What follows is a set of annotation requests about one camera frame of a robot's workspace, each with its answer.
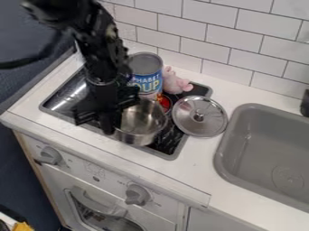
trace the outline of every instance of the dark floor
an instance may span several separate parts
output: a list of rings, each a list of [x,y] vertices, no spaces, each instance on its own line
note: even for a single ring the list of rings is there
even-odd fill
[[[36,53],[52,36],[53,31],[35,22],[19,6],[20,2],[0,1],[0,62]],[[0,70],[0,104],[71,45],[72,39],[65,37],[49,59],[24,68]],[[0,125],[0,145],[0,205],[25,217],[36,231],[57,231],[60,222],[50,202],[13,133],[3,125]]]

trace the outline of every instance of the toy kitchen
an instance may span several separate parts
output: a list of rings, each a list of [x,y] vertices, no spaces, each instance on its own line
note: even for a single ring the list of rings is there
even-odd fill
[[[78,53],[1,115],[61,223],[76,231],[308,230],[309,121],[300,100],[174,69],[192,89],[165,94],[173,109],[145,146],[103,135],[96,121],[73,123],[68,108],[86,94]]]

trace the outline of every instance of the gray sink basin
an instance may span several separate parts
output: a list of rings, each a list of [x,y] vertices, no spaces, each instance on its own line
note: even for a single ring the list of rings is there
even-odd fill
[[[214,165],[232,184],[309,212],[309,118],[257,104],[240,106]]]

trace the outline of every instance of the oven knob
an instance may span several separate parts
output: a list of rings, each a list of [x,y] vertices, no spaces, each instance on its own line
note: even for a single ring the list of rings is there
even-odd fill
[[[126,190],[126,204],[144,206],[150,199],[150,194],[143,187],[131,184]]]
[[[61,162],[62,157],[57,150],[47,146],[43,148],[43,150],[40,153],[40,156],[38,158],[35,158],[35,160],[39,163],[57,165],[58,163]]]

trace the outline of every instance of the soup can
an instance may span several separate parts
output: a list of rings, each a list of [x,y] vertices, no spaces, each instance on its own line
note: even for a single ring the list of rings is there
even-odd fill
[[[129,58],[133,72],[130,85],[140,88],[139,96],[160,101],[162,98],[162,59],[151,52],[139,52]]]

